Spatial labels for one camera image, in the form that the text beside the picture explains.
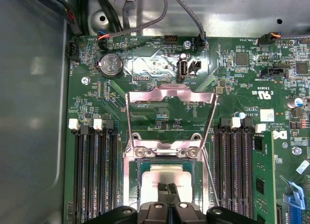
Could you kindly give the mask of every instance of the orange wire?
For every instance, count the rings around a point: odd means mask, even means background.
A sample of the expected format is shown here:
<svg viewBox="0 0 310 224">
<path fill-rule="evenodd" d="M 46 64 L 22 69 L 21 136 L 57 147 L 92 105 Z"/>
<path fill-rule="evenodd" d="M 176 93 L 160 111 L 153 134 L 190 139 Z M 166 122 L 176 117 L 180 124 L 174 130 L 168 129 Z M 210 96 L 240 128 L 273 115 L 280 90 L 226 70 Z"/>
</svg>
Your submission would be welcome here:
<svg viewBox="0 0 310 224">
<path fill-rule="evenodd" d="M 102 35 L 98 38 L 98 40 L 103 39 L 103 38 L 108 38 L 109 36 L 110 36 L 109 34 Z"/>
<path fill-rule="evenodd" d="M 276 37 L 276 38 L 281 38 L 281 35 L 279 34 L 275 34 L 275 33 L 270 33 L 273 37 Z"/>
</svg>

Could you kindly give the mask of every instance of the gray metal panel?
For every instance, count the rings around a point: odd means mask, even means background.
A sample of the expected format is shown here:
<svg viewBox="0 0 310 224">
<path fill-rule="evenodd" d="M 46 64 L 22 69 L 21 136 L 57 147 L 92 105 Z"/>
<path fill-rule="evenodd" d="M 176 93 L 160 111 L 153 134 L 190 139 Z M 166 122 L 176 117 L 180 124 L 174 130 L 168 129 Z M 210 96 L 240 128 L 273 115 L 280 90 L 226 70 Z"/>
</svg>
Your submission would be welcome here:
<svg viewBox="0 0 310 224">
<path fill-rule="evenodd" d="M 124 0 L 110 0 L 122 21 Z M 184 0 L 201 20 L 206 36 L 261 37 L 271 31 L 283 34 L 307 33 L 310 27 L 310 0 Z M 96 0 L 90 2 L 90 16 L 100 10 Z M 159 17 L 162 0 L 137 0 L 130 10 L 130 25 L 135 27 Z M 100 26 L 100 21 L 92 26 Z M 195 23 L 175 0 L 168 0 L 168 12 L 159 23 L 137 35 L 198 35 Z"/>
<path fill-rule="evenodd" d="M 0 20 L 0 223 L 61 223 L 64 21 L 36 0 L 0 0 Z"/>
</svg>

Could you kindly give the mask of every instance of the red wire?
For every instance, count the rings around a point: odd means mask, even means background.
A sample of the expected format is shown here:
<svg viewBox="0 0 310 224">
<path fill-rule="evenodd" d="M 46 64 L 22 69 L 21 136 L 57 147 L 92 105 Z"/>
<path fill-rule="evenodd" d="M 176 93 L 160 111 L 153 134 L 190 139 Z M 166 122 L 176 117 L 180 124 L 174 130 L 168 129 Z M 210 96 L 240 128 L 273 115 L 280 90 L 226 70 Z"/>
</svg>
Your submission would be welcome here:
<svg viewBox="0 0 310 224">
<path fill-rule="evenodd" d="M 98 40 L 103 39 L 103 38 L 108 38 L 109 36 L 110 36 L 109 34 L 102 35 L 98 38 Z"/>
</svg>

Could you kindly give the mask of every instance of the white dimm latch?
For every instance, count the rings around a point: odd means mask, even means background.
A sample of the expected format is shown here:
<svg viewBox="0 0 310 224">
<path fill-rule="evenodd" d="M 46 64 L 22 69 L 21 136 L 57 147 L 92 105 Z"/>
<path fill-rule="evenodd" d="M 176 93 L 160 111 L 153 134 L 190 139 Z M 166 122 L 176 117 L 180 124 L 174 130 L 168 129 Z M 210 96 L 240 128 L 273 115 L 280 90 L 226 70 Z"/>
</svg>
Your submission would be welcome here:
<svg viewBox="0 0 310 224">
<path fill-rule="evenodd" d="M 266 131 L 266 128 L 267 128 L 266 124 L 263 123 L 257 124 L 255 126 L 255 133 L 261 133 L 263 131 Z"/>
<path fill-rule="evenodd" d="M 69 129 L 78 131 L 80 128 L 80 125 L 78 123 L 78 119 L 69 119 Z"/>
<path fill-rule="evenodd" d="M 241 120 L 239 117 L 233 117 L 231 123 L 229 126 L 234 129 L 234 128 L 239 128 L 241 126 Z"/>
<path fill-rule="evenodd" d="M 102 119 L 94 119 L 93 120 L 93 128 L 95 130 L 102 130 Z"/>
</svg>

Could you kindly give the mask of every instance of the motherboard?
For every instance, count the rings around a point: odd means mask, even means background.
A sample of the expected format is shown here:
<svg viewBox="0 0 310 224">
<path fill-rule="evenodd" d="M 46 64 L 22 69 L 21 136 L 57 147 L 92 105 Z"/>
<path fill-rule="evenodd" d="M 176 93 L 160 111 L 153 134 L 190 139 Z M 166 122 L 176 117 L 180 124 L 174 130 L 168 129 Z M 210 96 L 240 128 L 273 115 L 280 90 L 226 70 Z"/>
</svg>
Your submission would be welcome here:
<svg viewBox="0 0 310 224">
<path fill-rule="evenodd" d="M 203 212 L 217 197 L 260 223 L 309 223 L 308 43 L 73 39 L 64 223 L 139 210 L 159 182 Z"/>
</svg>

